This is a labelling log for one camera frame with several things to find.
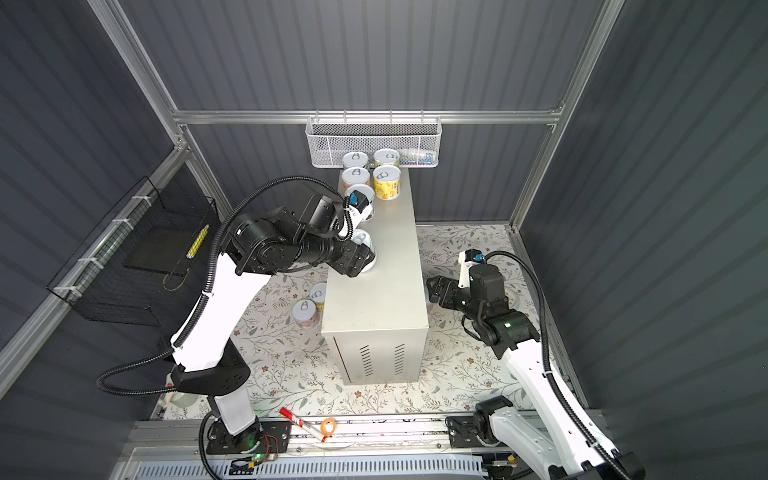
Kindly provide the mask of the orange label can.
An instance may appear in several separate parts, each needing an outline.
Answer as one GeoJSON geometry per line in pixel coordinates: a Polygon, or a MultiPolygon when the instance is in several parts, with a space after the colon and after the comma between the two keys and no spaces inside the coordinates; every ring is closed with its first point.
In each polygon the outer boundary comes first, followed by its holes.
{"type": "Polygon", "coordinates": [[[365,167],[349,167],[341,172],[342,191],[354,185],[371,185],[370,171],[365,167]]]}

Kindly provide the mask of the pink label can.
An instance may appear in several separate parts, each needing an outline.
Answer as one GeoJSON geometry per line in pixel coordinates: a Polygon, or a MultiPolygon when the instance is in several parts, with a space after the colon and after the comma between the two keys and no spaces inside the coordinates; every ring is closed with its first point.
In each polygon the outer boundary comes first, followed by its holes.
{"type": "Polygon", "coordinates": [[[296,302],[291,309],[291,318],[303,328],[310,328],[319,320],[317,305],[310,299],[296,302]]]}

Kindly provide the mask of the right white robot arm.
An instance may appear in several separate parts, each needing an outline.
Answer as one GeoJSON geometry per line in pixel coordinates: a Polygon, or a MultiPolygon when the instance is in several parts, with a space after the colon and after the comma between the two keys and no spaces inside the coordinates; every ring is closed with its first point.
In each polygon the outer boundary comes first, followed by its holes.
{"type": "Polygon", "coordinates": [[[510,307],[497,267],[469,262],[459,278],[436,276],[426,286],[431,302],[471,322],[470,334],[515,377],[543,424],[533,426],[511,400],[497,396],[475,408],[481,442],[505,444],[541,479],[645,478],[637,456],[619,451],[553,369],[543,335],[510,307]]]}

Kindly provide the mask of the yellow label can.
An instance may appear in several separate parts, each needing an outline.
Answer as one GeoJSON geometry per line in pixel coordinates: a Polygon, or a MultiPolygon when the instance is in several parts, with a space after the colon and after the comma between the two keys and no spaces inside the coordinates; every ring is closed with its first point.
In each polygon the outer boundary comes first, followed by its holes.
{"type": "Polygon", "coordinates": [[[373,188],[378,199],[389,201],[400,195],[401,170],[394,165],[381,165],[372,173],[373,188]]]}

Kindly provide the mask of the silver top can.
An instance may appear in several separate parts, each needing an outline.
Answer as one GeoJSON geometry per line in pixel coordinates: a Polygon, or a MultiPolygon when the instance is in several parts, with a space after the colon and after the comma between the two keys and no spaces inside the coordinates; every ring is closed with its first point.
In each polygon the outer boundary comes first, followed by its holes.
{"type": "Polygon", "coordinates": [[[373,188],[367,184],[354,184],[347,189],[347,194],[355,194],[358,200],[361,200],[362,198],[367,199],[368,204],[370,205],[370,211],[365,216],[364,220],[370,221],[375,215],[375,192],[373,188]]]}

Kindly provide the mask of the teal label can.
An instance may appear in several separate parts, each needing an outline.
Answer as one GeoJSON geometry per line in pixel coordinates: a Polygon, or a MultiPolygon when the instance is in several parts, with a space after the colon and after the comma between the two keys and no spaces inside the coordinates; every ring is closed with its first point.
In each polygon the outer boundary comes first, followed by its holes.
{"type": "Polygon", "coordinates": [[[365,152],[351,151],[342,156],[342,167],[348,168],[367,168],[369,164],[369,156],[365,152]]]}

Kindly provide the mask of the green label can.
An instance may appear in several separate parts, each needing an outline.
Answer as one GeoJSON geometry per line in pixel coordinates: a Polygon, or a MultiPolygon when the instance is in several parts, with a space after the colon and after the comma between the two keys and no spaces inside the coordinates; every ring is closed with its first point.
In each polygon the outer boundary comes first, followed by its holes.
{"type": "Polygon", "coordinates": [[[392,148],[381,148],[374,152],[373,160],[375,167],[400,165],[400,152],[392,148]]]}

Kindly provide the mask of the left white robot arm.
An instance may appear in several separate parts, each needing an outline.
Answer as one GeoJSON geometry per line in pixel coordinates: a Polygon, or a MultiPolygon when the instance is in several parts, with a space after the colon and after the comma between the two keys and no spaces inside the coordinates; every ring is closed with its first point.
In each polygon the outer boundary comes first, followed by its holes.
{"type": "Polygon", "coordinates": [[[259,437],[245,386],[250,368],[231,339],[240,318],[276,274],[320,264],[350,278],[361,274],[376,255],[353,236],[372,212],[359,189],[342,201],[315,194],[300,213],[285,207],[262,217],[242,213],[218,232],[212,278],[172,338],[170,378],[179,392],[207,397],[232,437],[248,446],[259,437]]]}

